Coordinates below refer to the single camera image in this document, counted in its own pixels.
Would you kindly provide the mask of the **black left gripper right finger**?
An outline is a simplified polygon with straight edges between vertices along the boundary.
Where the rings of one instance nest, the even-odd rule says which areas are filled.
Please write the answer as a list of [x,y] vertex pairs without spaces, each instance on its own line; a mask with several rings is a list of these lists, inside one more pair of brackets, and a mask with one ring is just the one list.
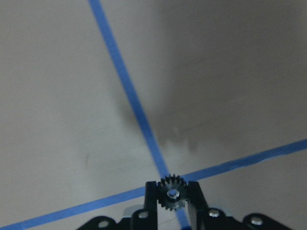
[[204,217],[208,204],[198,182],[188,182],[188,214],[192,230],[204,230]]

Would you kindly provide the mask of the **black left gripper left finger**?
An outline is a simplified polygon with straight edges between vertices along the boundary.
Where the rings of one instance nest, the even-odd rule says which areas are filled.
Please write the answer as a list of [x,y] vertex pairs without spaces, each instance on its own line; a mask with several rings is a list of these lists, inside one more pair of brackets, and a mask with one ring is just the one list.
[[158,230],[156,181],[147,182],[145,185],[144,210],[147,213],[145,229]]

